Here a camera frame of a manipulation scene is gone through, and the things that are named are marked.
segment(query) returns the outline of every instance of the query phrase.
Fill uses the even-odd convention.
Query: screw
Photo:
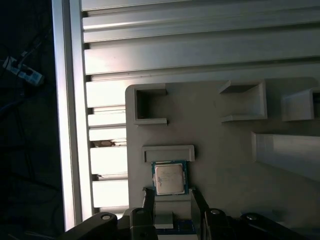
[[[219,213],[220,213],[220,211],[219,211],[219,210],[217,210],[217,209],[214,209],[214,210],[211,210],[211,213],[212,213],[212,214],[219,214]]]
[[[104,215],[104,216],[102,216],[102,219],[103,220],[108,220],[108,219],[110,219],[111,217],[110,216],[108,216],[108,215]]]
[[[251,221],[257,220],[257,217],[254,216],[254,215],[248,215],[248,216],[246,216],[246,218],[251,220]]]

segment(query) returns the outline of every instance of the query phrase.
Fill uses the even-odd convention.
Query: processor chip
[[[185,165],[183,163],[155,163],[152,167],[153,184],[157,195],[177,195],[186,193],[187,183]]]

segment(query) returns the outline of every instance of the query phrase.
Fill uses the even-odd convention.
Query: dark background
[[[23,62],[44,75],[42,86],[7,70],[0,78],[0,239],[41,239],[26,231],[56,237],[64,218],[51,1],[3,0],[0,6],[0,74],[8,54],[17,59],[35,36],[48,33]],[[20,100],[4,114],[4,106]]]

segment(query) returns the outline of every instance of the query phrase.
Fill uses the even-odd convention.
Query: connector
[[[29,84],[33,86],[40,86],[44,82],[44,76],[39,72],[33,70],[32,68],[17,64],[17,60],[13,57],[10,58],[10,62],[7,66],[9,57],[6,58],[2,67],[6,68],[8,71],[12,72],[14,75],[18,75],[19,78],[26,80]]]

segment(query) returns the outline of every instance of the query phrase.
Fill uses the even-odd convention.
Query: square slot
[[[159,114],[158,103],[166,96],[164,84],[152,86],[154,88],[138,88],[134,90],[134,124],[167,124],[167,119]]]
[[[267,118],[264,81],[228,81],[220,88],[219,93],[224,104],[221,122]]]

